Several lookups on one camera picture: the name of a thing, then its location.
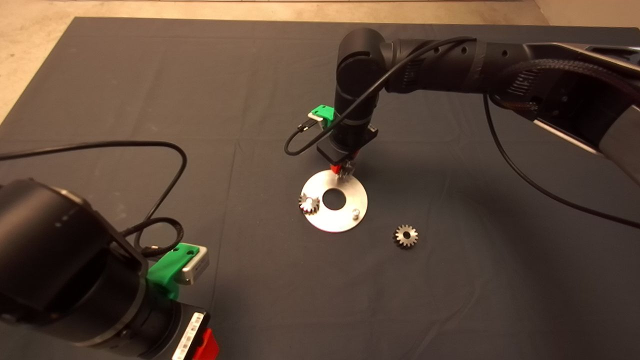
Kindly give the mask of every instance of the concrete floor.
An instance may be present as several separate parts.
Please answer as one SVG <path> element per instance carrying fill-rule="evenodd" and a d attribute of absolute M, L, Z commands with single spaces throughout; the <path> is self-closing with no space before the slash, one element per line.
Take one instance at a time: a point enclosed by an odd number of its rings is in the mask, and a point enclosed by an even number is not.
<path fill-rule="evenodd" d="M 0 0 L 0 122 L 75 16 L 336 22 L 548 24 L 534 0 L 222 3 Z"/>

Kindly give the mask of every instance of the green 3d-printed bracket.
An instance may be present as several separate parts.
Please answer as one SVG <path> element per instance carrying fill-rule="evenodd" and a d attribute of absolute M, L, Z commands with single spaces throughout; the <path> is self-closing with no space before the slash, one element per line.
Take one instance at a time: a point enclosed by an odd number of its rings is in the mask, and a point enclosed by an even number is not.
<path fill-rule="evenodd" d="M 331 126 L 331 123 L 333 122 L 333 108 L 331 106 L 320 105 L 311 110 L 310 114 L 322 118 L 323 129 Z"/>
<path fill-rule="evenodd" d="M 180 243 L 167 252 L 147 273 L 147 280 L 157 286 L 169 299 L 177 300 L 179 294 L 175 276 L 184 268 L 200 249 L 197 246 Z"/>

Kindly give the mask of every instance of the cable connector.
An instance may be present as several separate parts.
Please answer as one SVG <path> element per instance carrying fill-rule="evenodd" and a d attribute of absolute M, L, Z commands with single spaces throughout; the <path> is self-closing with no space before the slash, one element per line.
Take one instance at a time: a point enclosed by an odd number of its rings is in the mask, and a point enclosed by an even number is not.
<path fill-rule="evenodd" d="M 302 124 L 298 125 L 298 132 L 299 133 L 304 133 L 305 131 L 309 130 L 311 127 L 313 127 L 317 123 L 318 123 L 318 121 L 316 119 L 308 119 L 307 121 L 305 121 Z"/>

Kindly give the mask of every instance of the red plastic part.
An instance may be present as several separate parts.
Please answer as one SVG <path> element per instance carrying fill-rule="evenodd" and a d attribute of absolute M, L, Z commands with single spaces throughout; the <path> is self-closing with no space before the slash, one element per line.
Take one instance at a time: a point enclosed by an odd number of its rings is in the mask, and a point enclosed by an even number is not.
<path fill-rule="evenodd" d="M 193 360 L 215 360 L 220 352 L 220 347 L 213 337 L 211 329 L 207 329 L 202 336 L 202 345 L 196 349 Z"/>

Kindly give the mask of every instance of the black cylindrical housing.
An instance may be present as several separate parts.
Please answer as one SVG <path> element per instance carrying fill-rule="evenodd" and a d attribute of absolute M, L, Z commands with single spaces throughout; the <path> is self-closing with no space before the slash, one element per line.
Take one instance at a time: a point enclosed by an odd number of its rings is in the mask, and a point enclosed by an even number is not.
<path fill-rule="evenodd" d="M 0 188 L 0 314 L 125 356 L 164 349 L 179 305 L 82 198 L 32 180 Z"/>
<path fill-rule="evenodd" d="M 386 61 L 381 45 L 385 39 L 373 29 L 356 29 L 340 43 L 336 70 L 335 117 L 345 111 L 385 73 Z M 363 137 L 378 103 L 378 92 L 364 99 L 330 135 L 342 151 L 354 152 Z"/>

